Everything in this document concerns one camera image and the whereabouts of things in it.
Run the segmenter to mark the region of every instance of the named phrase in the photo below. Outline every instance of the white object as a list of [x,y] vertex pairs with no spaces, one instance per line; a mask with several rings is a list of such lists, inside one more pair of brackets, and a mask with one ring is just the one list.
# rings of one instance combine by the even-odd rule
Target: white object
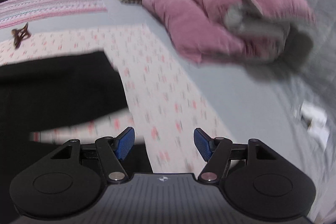
[[322,128],[327,122],[327,113],[323,108],[315,106],[307,101],[304,101],[301,106],[302,118],[310,125],[312,122],[315,126]]
[[319,126],[312,122],[308,128],[308,134],[316,139],[322,146],[323,151],[325,151],[327,147],[327,141],[329,138],[330,130],[327,126]]

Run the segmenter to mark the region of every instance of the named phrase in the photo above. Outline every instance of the pink patterned blanket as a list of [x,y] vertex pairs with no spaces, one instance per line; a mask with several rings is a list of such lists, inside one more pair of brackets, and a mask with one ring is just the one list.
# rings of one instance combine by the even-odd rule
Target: pink patterned blanket
[[212,138],[235,140],[197,86],[145,25],[111,26],[35,33],[17,50],[13,39],[0,43],[0,65],[104,50],[124,84],[129,111],[72,127],[32,134],[34,141],[93,143],[117,136],[127,126],[143,137],[156,173],[195,173],[205,162],[194,145],[194,129]]
[[0,29],[47,17],[106,11],[102,0],[8,0],[0,3]]

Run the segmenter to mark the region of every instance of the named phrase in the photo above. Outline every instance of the blue gripper pad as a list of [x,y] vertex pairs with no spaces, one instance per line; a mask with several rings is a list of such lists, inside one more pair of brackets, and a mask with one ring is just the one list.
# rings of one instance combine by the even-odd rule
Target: blue gripper pad
[[134,128],[128,127],[122,133],[120,133],[114,141],[117,142],[117,148],[114,153],[118,160],[124,160],[134,145],[135,132]]
[[199,151],[199,153],[201,154],[202,158],[204,161],[208,161],[213,152],[210,150],[210,141],[211,141],[211,137],[209,135],[207,135],[202,129],[200,128],[196,128],[194,130],[194,143],[195,146],[197,148],[197,150]]

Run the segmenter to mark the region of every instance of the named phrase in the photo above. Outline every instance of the hair clip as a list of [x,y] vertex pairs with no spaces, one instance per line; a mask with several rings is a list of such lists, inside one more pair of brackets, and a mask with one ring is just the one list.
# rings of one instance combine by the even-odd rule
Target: hair clip
[[28,22],[22,29],[13,29],[12,35],[14,36],[14,47],[15,49],[19,48],[21,41],[31,37],[31,33],[28,31]]

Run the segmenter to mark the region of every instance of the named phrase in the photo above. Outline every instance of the black fabric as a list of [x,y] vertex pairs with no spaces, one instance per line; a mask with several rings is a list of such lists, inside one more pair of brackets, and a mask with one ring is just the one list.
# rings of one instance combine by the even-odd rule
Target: black fabric
[[88,122],[127,107],[120,75],[104,52],[0,67],[0,223],[17,217],[11,180],[57,145],[34,131]]
[[133,177],[134,173],[153,173],[144,143],[133,145],[121,165],[129,178]]
[[126,107],[104,52],[0,67],[1,135],[71,126]]

